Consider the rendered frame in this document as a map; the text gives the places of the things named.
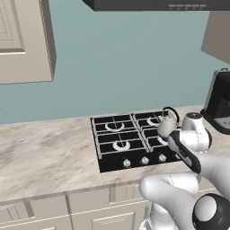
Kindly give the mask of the black gas hob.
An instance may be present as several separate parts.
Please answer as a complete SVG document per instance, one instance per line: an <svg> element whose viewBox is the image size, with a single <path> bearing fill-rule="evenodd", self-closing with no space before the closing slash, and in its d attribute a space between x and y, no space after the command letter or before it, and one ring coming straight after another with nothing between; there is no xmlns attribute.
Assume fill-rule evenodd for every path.
<svg viewBox="0 0 230 230"><path fill-rule="evenodd" d="M166 114L159 110L90 118L100 172L179 162L157 133L158 117ZM160 154L166 156L164 163ZM141 163L143 156L149 159L146 165ZM123 166L125 159L131 162L129 168Z"/></svg>

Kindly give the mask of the beige wall cupboard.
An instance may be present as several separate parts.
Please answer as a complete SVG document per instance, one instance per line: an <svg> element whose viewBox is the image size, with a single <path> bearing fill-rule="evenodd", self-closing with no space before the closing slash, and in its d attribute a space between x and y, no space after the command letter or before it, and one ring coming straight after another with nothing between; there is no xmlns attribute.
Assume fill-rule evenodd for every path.
<svg viewBox="0 0 230 230"><path fill-rule="evenodd" d="M49 0L0 0L0 84L52 81L56 61Z"/></svg>
<svg viewBox="0 0 230 230"><path fill-rule="evenodd" d="M201 51L230 65L230 11L212 11Z"/></svg>

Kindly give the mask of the beige drawer front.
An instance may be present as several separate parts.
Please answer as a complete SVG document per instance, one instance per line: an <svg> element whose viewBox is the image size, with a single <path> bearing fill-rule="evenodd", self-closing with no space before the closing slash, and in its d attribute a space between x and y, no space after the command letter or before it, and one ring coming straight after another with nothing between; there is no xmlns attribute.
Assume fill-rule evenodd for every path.
<svg viewBox="0 0 230 230"><path fill-rule="evenodd" d="M37 220L62 217L68 214L65 196L33 199L29 201L26 209L29 217L35 217Z"/></svg>
<svg viewBox="0 0 230 230"><path fill-rule="evenodd" d="M28 219L34 216L28 202L0 206L0 224Z"/></svg>
<svg viewBox="0 0 230 230"><path fill-rule="evenodd" d="M109 189L77 192L69 196L73 214L106 208L110 203Z"/></svg>
<svg viewBox="0 0 230 230"><path fill-rule="evenodd" d="M138 184L122 185L111 189L111 202L125 202L142 199Z"/></svg>

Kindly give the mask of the black coffee machine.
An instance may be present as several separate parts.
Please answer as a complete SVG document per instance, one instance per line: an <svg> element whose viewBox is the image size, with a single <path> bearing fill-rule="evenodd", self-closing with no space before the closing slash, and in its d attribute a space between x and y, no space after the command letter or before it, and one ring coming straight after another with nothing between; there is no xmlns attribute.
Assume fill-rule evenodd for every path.
<svg viewBox="0 0 230 230"><path fill-rule="evenodd" d="M230 68L215 71L200 113L218 132L230 135Z"/></svg>

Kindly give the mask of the dark grey range hood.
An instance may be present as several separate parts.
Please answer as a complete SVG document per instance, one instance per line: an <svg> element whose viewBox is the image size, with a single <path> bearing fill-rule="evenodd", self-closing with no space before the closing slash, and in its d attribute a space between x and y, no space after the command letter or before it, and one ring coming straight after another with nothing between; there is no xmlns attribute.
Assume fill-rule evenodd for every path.
<svg viewBox="0 0 230 230"><path fill-rule="evenodd" d="M82 0L95 12L230 11L230 0Z"/></svg>

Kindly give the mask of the beige base cupboard door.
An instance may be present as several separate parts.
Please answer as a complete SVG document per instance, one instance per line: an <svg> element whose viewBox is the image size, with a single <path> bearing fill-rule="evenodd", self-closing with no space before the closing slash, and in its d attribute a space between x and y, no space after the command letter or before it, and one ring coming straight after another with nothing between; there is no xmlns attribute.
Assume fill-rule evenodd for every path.
<svg viewBox="0 0 230 230"><path fill-rule="evenodd" d="M69 216L0 227L0 230L73 230Z"/></svg>
<svg viewBox="0 0 230 230"><path fill-rule="evenodd" d="M149 211L149 202L138 202L74 214L73 227L74 230L139 230Z"/></svg>

